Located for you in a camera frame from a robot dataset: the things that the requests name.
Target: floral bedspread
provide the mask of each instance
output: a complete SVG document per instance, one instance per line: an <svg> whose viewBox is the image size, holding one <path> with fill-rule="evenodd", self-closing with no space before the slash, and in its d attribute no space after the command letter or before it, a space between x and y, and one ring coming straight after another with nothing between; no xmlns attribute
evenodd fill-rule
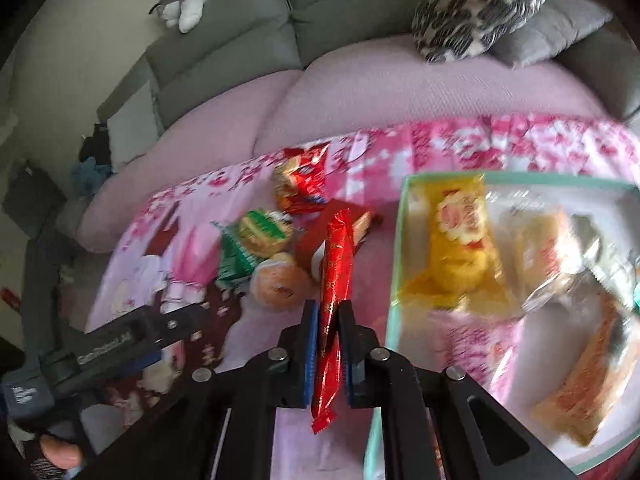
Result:
<svg viewBox="0 0 640 480"><path fill-rule="evenodd" d="M328 194L367 205L383 216L354 262L356 318L384 337L395 217L402 180L424 171L505 170L587 174L640 184L640 141L624 126L542 114L481 116L398 124L330 139ZM218 290L220 232L255 207L274 208L271 173L281 153L197 176L153 196L122 236L111 258L87 330L142 304L170 312L209 301L210 324L163 352L155 365L111 388L125 424L134 422L183 370L242 366L274 346L299 312L265 312L244 290ZM317 436L305 410L281 410L276 420L272 476L360 478L367 413L340 409ZM297 441L296 449L287 442Z"/></svg>

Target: metal screw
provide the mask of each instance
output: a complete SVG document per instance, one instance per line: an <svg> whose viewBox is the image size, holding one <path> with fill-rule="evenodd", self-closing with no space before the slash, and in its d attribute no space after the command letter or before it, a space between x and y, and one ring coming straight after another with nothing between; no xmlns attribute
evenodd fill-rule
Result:
<svg viewBox="0 0 640 480"><path fill-rule="evenodd" d="M206 383L212 376L211 370L208 368L196 368L191 373L191 379L197 383Z"/></svg>
<svg viewBox="0 0 640 480"><path fill-rule="evenodd" d="M267 355L272 361L284 361L284 359L286 359L289 354L287 354L287 351L284 348L276 346L275 348L269 350L269 353Z"/></svg>
<svg viewBox="0 0 640 480"><path fill-rule="evenodd" d="M387 350L386 348L378 347L378 348L374 348L369 353L369 355L374 361L386 361L387 359L389 359L389 356L391 354L389 353L389 350Z"/></svg>
<svg viewBox="0 0 640 480"><path fill-rule="evenodd" d="M466 372L459 366L450 366L447 368L447 377L452 381L461 381L466 376Z"/></svg>

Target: yellow snack package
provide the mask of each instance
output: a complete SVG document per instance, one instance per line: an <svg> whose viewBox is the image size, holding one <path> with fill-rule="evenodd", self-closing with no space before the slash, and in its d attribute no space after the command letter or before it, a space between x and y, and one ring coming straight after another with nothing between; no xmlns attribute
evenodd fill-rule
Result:
<svg viewBox="0 0 640 480"><path fill-rule="evenodd" d="M418 186L428 203L429 249L426 269L402 285L401 300L482 316L521 315L492 240L482 175Z"/></svg>

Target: red candy wrapper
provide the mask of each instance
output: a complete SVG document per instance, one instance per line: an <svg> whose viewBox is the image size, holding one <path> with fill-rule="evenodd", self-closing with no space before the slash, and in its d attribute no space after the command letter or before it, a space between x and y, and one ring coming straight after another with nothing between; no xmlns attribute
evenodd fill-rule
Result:
<svg viewBox="0 0 640 480"><path fill-rule="evenodd" d="M284 149L285 160L273 172L276 202L282 211L294 214L321 211L326 203L324 188L329 143Z"/></svg>
<svg viewBox="0 0 640 480"><path fill-rule="evenodd" d="M352 271L353 224L349 210L342 209L329 222L322 260L316 383L311 402L314 433L324 430L335 418L331 403L340 389L342 377L340 343L336 334L338 304L351 295Z"/></svg>

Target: leopard print pillow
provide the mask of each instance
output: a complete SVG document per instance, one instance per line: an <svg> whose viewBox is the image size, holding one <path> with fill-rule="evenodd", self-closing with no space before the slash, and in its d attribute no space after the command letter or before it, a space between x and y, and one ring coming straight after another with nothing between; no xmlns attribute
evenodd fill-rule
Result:
<svg viewBox="0 0 640 480"><path fill-rule="evenodd" d="M414 40L427 62L477 56L523 26L544 1L425 0L415 11Z"/></svg>

